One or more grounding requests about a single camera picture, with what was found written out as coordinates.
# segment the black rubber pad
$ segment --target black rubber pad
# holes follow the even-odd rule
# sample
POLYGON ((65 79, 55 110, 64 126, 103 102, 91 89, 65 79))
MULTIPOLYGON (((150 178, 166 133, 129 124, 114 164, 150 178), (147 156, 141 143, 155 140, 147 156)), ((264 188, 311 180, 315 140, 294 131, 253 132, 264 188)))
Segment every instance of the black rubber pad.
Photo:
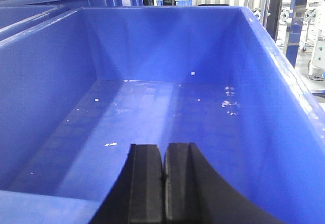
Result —
POLYGON ((156 145, 131 145, 124 167, 91 224, 160 224, 163 182, 156 145))

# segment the metal frame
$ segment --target metal frame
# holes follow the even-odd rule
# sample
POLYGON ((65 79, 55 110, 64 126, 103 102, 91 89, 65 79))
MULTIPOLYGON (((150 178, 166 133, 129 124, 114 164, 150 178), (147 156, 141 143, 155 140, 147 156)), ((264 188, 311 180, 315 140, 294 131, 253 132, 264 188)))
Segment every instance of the metal frame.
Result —
POLYGON ((301 30, 303 26, 307 0, 292 0, 292 21, 288 25, 283 52, 294 67, 299 49, 301 30))
POLYGON ((281 14, 282 0, 270 0, 268 6, 267 20, 265 22, 266 30, 276 41, 278 29, 279 29, 279 20, 281 14))

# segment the metal pole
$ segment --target metal pole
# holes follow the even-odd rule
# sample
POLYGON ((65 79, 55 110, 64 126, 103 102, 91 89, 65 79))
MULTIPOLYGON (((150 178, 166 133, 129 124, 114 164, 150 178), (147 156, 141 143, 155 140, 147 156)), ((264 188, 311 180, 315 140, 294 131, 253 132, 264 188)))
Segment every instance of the metal pole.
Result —
POLYGON ((283 52, 294 67, 299 49, 301 30, 304 23, 307 0, 292 0, 292 21, 288 24, 283 52))
POLYGON ((278 35, 281 8, 282 0, 270 0, 266 30, 269 32, 274 41, 276 41, 278 35))
POLYGON ((264 0, 263 5, 263 12, 262 12, 262 24, 264 27, 266 27, 268 16, 269 16, 269 7, 270 7, 270 0, 264 0))

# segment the bin floor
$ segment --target bin floor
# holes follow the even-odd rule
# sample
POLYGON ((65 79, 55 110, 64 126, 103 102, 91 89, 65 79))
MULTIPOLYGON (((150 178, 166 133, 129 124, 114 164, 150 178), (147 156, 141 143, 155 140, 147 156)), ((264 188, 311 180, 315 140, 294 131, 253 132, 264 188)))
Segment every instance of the bin floor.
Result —
POLYGON ((102 201, 130 144, 157 144, 164 155, 171 142, 195 142, 228 182, 241 186, 238 113, 228 84, 98 80, 8 190, 102 201))

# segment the bin wall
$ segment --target bin wall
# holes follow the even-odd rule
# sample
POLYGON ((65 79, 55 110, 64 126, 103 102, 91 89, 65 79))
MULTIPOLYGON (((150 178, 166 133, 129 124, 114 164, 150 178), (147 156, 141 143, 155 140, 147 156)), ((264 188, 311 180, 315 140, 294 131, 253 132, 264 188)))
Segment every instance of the bin wall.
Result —
POLYGON ((55 6, 0 7, 0 28, 21 21, 27 17, 50 10, 55 6))
POLYGON ((96 79, 80 15, 61 14, 56 25, 38 25, 0 42, 1 189, 96 79))
POLYGON ((232 64, 226 60, 229 47, 222 40, 238 9, 211 14, 208 8, 201 8, 194 11, 195 16, 193 10, 84 9, 97 77, 226 84, 232 64))

